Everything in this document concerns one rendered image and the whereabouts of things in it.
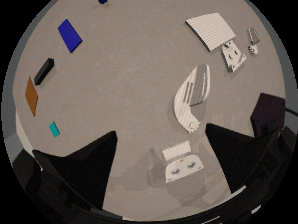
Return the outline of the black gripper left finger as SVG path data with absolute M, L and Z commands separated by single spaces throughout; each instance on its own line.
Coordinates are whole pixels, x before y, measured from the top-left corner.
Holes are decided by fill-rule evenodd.
M 39 149 L 33 149 L 32 152 L 44 171 L 63 180 L 77 196 L 92 205 L 93 209 L 102 210 L 117 141 L 117 132 L 109 131 L 105 136 L 102 135 L 100 139 L 88 144 L 88 147 L 85 145 L 80 151 L 68 156 L 47 155 Z

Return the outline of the dark blue flat bar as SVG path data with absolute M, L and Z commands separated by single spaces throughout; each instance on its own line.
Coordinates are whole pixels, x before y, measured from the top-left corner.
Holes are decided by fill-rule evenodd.
M 61 26 L 59 26 L 59 32 L 64 39 L 64 43 L 67 44 L 69 52 L 73 52 L 74 48 L 77 48 L 77 45 L 82 43 L 81 37 L 77 35 L 77 32 L 74 31 L 74 28 L 67 19 L 65 19 L 64 22 L 61 23 Z

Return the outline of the beige housing plate with two round holes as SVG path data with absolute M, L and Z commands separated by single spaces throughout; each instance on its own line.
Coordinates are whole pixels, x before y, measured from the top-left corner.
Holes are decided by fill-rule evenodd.
M 193 165 L 189 165 L 190 163 L 193 163 Z M 201 163 L 200 157 L 196 153 L 186 152 L 184 155 L 173 157 L 168 164 L 165 164 L 165 183 L 192 175 L 192 173 L 200 171 L 202 168 L 205 168 L 204 164 Z M 174 171 L 174 169 L 177 169 L 177 171 Z

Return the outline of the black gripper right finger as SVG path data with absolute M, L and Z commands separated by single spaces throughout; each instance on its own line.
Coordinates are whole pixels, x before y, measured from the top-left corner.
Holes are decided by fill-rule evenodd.
M 277 139 L 279 132 L 281 127 L 254 139 L 249 135 L 222 128 L 220 125 L 206 123 L 206 136 L 210 147 L 216 153 L 231 194 L 245 185 L 243 183 L 254 172 L 266 149 Z

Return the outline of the dark grey flat bar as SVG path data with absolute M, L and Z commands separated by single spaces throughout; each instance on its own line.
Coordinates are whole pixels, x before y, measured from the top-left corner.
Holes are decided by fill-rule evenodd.
M 43 83 L 44 77 L 47 76 L 49 71 L 51 71 L 53 65 L 55 65 L 55 61 L 53 61 L 53 59 L 45 60 L 43 67 L 40 68 L 39 73 L 37 73 L 37 76 L 35 77 L 35 87 L 36 85 Z

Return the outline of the brown rectangular plate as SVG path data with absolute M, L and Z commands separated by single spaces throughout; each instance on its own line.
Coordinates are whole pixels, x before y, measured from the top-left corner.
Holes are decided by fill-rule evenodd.
M 39 95 L 37 95 L 35 91 L 35 87 L 33 87 L 31 76 L 29 76 L 27 89 L 25 89 L 25 99 L 28 101 L 29 108 L 31 108 L 32 115 L 35 116 L 37 99 L 39 99 Z

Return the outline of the small teal square block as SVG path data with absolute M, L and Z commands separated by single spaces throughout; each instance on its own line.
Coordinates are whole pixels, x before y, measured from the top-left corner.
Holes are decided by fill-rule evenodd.
M 49 125 L 49 128 L 51 128 L 51 132 L 52 132 L 52 135 L 53 136 L 57 136 L 57 135 L 59 135 L 59 129 L 57 129 L 57 127 L 56 127 L 56 124 L 55 124 L 55 121 L 53 121 L 53 123 L 52 123 L 52 125 Z

